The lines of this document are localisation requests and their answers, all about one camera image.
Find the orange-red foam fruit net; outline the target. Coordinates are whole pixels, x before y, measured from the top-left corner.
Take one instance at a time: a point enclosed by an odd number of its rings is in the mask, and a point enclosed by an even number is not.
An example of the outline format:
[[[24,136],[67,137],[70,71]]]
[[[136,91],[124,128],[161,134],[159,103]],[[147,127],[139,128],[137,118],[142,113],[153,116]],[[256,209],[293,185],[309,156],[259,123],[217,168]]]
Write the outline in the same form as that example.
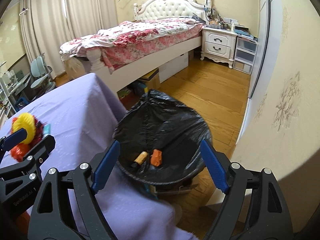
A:
[[[10,151],[11,156],[16,159],[18,162],[23,160],[23,157],[28,153],[30,150],[29,144],[22,144],[19,143],[15,147],[13,147]]]

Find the yellow foam fruit net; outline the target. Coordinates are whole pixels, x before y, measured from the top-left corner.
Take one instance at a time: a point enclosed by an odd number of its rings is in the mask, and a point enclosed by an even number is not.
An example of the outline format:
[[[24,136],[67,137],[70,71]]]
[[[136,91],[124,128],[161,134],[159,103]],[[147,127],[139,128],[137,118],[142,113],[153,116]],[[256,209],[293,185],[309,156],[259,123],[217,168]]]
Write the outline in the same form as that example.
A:
[[[22,128],[26,130],[27,137],[21,143],[27,145],[32,142],[36,134],[35,117],[32,114],[26,112],[13,118],[11,132],[17,132]]]

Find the dark red ribbon bow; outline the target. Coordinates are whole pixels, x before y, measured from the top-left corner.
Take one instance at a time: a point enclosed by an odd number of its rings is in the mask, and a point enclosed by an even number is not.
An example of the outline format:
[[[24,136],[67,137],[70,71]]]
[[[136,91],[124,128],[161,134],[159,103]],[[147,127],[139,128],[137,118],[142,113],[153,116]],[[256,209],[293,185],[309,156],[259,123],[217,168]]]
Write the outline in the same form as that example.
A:
[[[35,146],[37,143],[39,143],[42,138],[43,138],[43,128],[44,128],[44,123],[42,123],[40,120],[35,118],[35,127],[36,127],[36,132],[35,132],[35,137],[33,139],[33,145]]]

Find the teal white long packet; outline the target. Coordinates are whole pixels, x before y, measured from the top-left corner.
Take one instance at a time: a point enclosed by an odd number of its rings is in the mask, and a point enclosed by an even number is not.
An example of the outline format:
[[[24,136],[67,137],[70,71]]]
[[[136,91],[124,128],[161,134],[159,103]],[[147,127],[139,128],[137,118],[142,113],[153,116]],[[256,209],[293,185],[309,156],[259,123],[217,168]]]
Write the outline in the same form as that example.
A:
[[[51,133],[51,124],[45,124],[43,126],[43,135],[49,135]]]

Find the black trash bag bin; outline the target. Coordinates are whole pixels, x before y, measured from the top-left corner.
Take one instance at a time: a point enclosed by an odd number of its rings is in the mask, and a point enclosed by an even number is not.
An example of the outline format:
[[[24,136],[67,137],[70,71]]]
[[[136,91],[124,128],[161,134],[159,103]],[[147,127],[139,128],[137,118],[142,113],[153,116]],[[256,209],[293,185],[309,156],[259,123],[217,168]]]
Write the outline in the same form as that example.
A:
[[[203,171],[201,141],[212,141],[204,118],[193,108],[164,92],[151,89],[120,120],[113,137],[120,143],[119,169],[131,180],[159,187],[174,187]],[[147,159],[135,172],[131,165],[143,152],[162,153],[162,164]]]

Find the white study desk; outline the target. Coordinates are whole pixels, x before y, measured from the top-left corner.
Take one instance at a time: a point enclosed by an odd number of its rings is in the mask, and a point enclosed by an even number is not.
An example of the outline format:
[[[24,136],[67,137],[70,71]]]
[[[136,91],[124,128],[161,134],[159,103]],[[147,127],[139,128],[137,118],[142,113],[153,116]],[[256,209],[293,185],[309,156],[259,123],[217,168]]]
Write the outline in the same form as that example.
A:
[[[9,72],[1,77],[1,109],[5,109],[6,113],[16,113],[23,106],[29,103],[29,99],[25,93],[31,80],[31,74],[25,75],[18,81],[15,74],[8,76]]]

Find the light blue desk chair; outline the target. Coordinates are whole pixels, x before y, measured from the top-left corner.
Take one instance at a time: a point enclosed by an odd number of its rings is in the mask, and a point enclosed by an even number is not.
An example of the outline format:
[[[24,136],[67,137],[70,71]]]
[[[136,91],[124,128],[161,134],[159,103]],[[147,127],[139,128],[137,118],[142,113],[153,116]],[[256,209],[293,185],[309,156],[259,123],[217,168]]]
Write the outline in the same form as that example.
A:
[[[56,83],[51,76],[52,71],[52,67],[47,65],[44,61],[44,53],[31,62],[30,72],[35,80],[30,87],[36,92],[34,99],[37,99],[56,88]]]

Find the orange wrapper in bin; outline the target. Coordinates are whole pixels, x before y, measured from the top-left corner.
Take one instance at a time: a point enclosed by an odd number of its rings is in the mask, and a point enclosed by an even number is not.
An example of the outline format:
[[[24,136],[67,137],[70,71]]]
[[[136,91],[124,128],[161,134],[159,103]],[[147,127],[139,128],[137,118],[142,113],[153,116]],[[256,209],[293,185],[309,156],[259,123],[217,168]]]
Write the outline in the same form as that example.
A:
[[[159,167],[162,164],[162,151],[154,149],[151,155],[150,164]]]

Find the beige curtains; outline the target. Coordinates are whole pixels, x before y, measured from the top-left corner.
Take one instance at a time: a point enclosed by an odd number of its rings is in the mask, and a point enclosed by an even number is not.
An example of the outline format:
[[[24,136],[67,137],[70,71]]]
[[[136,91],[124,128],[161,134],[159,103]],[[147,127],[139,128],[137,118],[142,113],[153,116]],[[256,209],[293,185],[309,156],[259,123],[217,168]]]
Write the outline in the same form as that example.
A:
[[[114,0],[20,0],[23,44],[29,61],[41,54],[52,77],[64,73],[60,46],[118,24]]]

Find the cardboard box under bed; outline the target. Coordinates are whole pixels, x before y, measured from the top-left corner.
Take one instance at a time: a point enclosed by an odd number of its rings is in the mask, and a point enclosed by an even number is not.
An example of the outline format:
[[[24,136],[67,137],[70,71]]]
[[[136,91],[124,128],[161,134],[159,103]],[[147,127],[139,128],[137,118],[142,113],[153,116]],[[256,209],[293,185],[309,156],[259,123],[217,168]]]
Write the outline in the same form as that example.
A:
[[[159,69],[156,68],[144,76],[138,79],[139,82],[142,82],[147,86],[148,90],[159,89],[161,87],[160,78],[159,78]]]

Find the pink floral quilt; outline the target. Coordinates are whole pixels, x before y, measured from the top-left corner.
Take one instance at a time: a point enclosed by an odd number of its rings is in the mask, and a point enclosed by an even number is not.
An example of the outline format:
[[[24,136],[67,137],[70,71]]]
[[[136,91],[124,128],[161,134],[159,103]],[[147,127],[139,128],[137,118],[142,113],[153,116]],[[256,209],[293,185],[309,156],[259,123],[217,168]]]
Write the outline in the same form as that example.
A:
[[[61,59],[86,57],[101,49],[101,61],[114,72],[146,55],[199,36],[204,24],[193,18],[165,18],[139,22],[124,21],[96,34],[75,38],[61,45]]]

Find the white box under bed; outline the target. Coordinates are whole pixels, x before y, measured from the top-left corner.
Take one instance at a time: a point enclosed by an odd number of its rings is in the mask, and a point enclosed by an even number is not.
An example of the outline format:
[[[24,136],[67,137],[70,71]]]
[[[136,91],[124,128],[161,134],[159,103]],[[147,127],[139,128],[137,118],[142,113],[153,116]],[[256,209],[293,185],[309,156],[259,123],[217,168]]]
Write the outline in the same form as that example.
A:
[[[168,78],[174,76],[184,68],[188,67],[189,56],[188,53],[184,53],[171,61],[159,66],[159,80],[163,83]]]

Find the white nightstand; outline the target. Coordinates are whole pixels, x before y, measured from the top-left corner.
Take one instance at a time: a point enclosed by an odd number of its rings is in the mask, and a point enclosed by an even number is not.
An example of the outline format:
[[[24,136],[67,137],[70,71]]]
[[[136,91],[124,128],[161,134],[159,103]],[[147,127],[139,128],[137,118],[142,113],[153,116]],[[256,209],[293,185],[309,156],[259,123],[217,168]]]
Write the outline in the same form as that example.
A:
[[[233,68],[237,34],[223,29],[202,28],[201,58],[208,58],[216,63],[227,63]]]

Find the sliding wardrobe door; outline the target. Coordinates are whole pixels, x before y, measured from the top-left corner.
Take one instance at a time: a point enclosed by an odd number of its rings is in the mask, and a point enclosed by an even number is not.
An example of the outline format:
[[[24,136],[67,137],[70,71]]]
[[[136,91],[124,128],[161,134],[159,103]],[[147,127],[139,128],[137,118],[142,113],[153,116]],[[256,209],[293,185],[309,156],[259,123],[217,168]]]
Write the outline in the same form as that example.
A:
[[[266,100],[266,90],[278,57],[282,31],[281,0],[259,0],[258,48],[251,73],[248,100],[238,137],[257,120]]]

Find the white bed frame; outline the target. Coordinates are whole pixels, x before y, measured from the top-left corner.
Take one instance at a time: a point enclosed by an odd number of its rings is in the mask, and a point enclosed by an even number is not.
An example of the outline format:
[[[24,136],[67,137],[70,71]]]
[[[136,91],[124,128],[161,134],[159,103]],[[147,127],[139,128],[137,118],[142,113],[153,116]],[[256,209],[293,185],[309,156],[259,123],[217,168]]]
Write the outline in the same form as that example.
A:
[[[205,5],[197,3],[196,0],[148,0],[141,8],[134,6],[138,19],[143,17],[150,19],[155,16],[158,20],[169,18],[189,20],[193,16],[204,19],[205,8]],[[87,51],[87,58],[91,64],[91,72],[97,74],[112,92],[117,93],[143,75],[181,55],[188,54],[201,44],[201,29],[194,27],[180,34],[159,37],[132,47],[121,48],[120,52],[115,52],[118,57],[124,56],[127,59],[133,55],[141,57],[128,64],[115,64],[114,70],[105,63],[105,60],[110,60],[111,57],[103,48]]]

